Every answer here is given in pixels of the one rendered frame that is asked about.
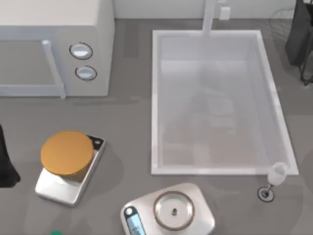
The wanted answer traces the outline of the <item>white sink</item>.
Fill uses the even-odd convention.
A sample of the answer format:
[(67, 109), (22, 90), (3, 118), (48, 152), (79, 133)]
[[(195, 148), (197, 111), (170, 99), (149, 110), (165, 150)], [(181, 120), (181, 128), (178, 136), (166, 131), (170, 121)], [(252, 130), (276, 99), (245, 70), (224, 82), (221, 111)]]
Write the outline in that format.
[(299, 170), (259, 30), (155, 30), (153, 175)]

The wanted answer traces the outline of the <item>small microwave knob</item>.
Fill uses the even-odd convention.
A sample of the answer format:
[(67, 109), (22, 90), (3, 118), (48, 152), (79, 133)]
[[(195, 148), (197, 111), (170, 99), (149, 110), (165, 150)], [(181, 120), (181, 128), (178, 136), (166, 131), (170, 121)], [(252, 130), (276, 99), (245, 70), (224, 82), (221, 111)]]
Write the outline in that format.
[(97, 77), (97, 71), (90, 66), (76, 68), (75, 75), (84, 81), (92, 81)]

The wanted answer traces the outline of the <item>silver scale with round plate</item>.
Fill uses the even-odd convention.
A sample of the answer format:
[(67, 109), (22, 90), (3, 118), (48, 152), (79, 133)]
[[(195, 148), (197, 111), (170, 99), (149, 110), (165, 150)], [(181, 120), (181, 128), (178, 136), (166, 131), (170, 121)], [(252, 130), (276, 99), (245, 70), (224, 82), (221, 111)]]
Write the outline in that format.
[(146, 194), (120, 211), (125, 235), (212, 235), (214, 215), (200, 188), (182, 183)]

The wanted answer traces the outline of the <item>orange round block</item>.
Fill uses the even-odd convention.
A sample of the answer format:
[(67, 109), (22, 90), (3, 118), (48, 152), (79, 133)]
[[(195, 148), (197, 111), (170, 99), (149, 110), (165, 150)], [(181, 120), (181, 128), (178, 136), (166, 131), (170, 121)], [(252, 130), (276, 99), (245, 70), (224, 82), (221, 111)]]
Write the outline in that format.
[(41, 147), (45, 170), (66, 180), (82, 182), (93, 159), (92, 140), (77, 130), (60, 131)]

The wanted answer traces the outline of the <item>large microwave knob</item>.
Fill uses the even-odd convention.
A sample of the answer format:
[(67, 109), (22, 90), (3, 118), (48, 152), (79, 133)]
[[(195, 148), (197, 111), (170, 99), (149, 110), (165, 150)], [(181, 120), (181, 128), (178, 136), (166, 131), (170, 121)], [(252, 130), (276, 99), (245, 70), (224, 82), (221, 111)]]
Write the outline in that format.
[(93, 50), (86, 43), (79, 42), (69, 47), (70, 54), (78, 60), (87, 60), (92, 57)]

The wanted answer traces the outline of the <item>flat silver kitchen scale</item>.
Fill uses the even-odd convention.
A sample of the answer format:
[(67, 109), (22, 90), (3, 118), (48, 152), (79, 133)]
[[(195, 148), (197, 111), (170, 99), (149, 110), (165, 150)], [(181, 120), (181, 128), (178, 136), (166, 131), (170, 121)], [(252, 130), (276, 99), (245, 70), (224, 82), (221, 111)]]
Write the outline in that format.
[(70, 207), (78, 204), (106, 148), (103, 138), (91, 135), (89, 138), (93, 143), (93, 158), (81, 179), (77, 181), (58, 176), (43, 168), (35, 186), (38, 196)]

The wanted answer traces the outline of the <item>tall white tap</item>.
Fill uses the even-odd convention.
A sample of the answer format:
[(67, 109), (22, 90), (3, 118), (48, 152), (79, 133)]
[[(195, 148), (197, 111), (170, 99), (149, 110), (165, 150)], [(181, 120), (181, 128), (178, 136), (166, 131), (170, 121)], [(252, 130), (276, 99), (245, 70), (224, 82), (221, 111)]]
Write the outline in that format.
[(227, 0), (204, 0), (204, 16), (202, 22), (202, 35), (209, 36), (217, 3), (226, 3)]

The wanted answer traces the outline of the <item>white wine glass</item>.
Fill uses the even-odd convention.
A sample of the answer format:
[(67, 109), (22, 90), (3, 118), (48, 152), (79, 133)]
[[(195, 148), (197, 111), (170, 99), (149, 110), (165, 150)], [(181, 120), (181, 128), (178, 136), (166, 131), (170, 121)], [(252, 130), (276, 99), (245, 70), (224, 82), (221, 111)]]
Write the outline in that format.
[(283, 162), (277, 162), (269, 169), (267, 175), (268, 185), (257, 190), (257, 196), (261, 201), (270, 203), (275, 199), (272, 188), (281, 185), (285, 181), (288, 169), (288, 166)]

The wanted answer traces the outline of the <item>pale microwave oven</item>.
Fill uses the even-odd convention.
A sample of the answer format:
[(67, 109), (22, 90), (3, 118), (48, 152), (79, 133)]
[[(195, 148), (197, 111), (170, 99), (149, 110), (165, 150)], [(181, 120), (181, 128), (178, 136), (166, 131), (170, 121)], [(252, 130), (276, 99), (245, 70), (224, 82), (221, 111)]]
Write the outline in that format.
[[(107, 96), (114, 30), (112, 0), (0, 0), (0, 97), (60, 97), (42, 40), (51, 41), (66, 97)], [(70, 54), (79, 42), (91, 46), (91, 58)], [(97, 77), (79, 79), (83, 66)]]

